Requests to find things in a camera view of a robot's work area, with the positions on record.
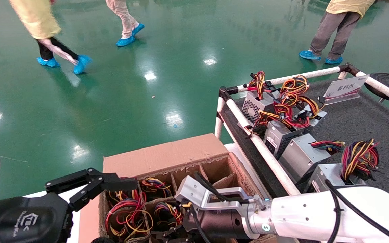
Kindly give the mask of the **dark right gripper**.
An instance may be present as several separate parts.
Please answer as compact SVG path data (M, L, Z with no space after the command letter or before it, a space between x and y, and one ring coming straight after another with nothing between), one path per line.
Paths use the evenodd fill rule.
M193 214L188 210L185 215L185 230L199 235L201 239L251 239L247 230L247 208L196 210ZM178 230L153 231L152 237L158 243L194 243L193 238L177 236Z

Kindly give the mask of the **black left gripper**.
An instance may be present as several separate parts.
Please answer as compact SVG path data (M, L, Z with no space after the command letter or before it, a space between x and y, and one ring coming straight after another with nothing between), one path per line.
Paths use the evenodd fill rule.
M132 191L137 186L134 178L88 168L48 181L44 196L0 200L0 243L65 243L74 224L72 211L80 211L103 191ZM59 196L79 187L69 204Z

